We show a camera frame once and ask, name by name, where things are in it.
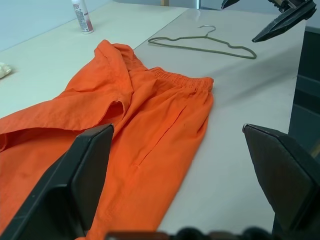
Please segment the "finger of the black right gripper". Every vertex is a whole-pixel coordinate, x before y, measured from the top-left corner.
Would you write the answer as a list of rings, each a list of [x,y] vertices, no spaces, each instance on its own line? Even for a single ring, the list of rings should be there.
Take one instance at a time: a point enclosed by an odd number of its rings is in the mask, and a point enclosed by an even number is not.
[[[240,0],[223,0],[223,2],[221,3],[221,9],[226,9],[234,4],[236,4],[237,2],[239,2]]]
[[[299,22],[311,18],[317,10],[317,5],[313,0],[293,0],[292,3],[293,9],[281,13],[251,41],[253,43],[259,43],[282,35]]]

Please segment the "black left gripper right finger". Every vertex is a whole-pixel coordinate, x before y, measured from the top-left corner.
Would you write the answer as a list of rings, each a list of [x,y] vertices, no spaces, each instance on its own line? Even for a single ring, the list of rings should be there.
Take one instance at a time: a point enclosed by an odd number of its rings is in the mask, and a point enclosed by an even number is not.
[[[242,132],[274,211],[273,234],[320,240],[320,162],[286,133],[253,124]]]

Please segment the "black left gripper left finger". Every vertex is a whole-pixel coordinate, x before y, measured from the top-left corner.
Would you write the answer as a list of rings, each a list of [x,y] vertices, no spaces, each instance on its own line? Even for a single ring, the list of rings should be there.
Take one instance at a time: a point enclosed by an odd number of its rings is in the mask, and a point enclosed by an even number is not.
[[[114,126],[78,135],[42,175],[0,240],[75,240],[91,229],[105,184]]]

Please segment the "olive hanger with silver hook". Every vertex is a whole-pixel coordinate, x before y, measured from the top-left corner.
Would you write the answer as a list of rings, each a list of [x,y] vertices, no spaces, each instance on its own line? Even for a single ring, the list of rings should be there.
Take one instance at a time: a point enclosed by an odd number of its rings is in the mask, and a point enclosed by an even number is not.
[[[242,59],[248,59],[248,60],[255,60],[257,58],[257,54],[251,50],[248,47],[241,46],[241,45],[231,45],[229,42],[210,37],[210,33],[214,32],[217,28],[214,25],[205,24],[198,26],[198,29],[210,27],[211,30],[209,30],[205,35],[196,35],[196,36],[181,36],[177,38],[169,38],[166,36],[158,36],[158,37],[152,37],[147,40],[149,44],[157,45],[161,47],[167,47],[167,48],[174,48],[174,49],[182,49],[182,50],[190,50],[190,51],[197,51],[197,52],[204,52],[204,53],[211,53],[211,54],[220,54],[220,55],[226,55],[236,58],[242,58]],[[184,45],[174,45],[174,44],[168,44],[168,43],[161,43],[160,41],[169,41],[169,42],[178,42],[180,40],[197,40],[197,39],[203,39],[203,40],[210,40],[213,42],[217,42],[223,45],[226,45],[229,49],[233,50],[244,50],[248,53],[250,53],[250,56],[248,55],[239,55],[234,54],[226,51],[220,51],[220,50],[213,50],[213,49],[205,49],[205,48],[199,48],[199,47],[192,47],[192,46],[184,46]]]

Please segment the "orange shirt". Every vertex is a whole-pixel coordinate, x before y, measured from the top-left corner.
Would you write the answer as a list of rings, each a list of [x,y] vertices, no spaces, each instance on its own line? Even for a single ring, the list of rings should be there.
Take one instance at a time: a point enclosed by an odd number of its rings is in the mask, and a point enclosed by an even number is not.
[[[0,233],[43,173],[83,131],[113,124],[106,180],[85,240],[155,231],[205,135],[213,79],[146,68],[103,40],[65,90],[0,118]]]

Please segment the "black case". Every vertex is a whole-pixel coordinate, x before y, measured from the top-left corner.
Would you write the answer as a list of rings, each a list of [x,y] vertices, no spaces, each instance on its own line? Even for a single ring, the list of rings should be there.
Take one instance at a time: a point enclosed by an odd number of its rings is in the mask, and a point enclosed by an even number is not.
[[[304,32],[288,133],[320,162],[320,28]]]

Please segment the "cream filled plastic bag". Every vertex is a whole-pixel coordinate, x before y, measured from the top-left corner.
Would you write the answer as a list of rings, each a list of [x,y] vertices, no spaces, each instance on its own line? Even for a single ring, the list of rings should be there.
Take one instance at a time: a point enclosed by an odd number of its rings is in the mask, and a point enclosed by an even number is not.
[[[0,79],[3,79],[9,75],[17,72],[17,69],[9,64],[0,62]]]

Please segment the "white spray bottle red label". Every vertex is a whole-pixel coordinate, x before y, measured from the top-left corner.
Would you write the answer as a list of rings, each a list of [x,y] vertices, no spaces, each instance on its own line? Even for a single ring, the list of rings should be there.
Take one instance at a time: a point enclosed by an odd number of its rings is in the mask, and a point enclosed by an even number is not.
[[[85,0],[71,0],[79,26],[83,34],[90,34],[94,31]]]

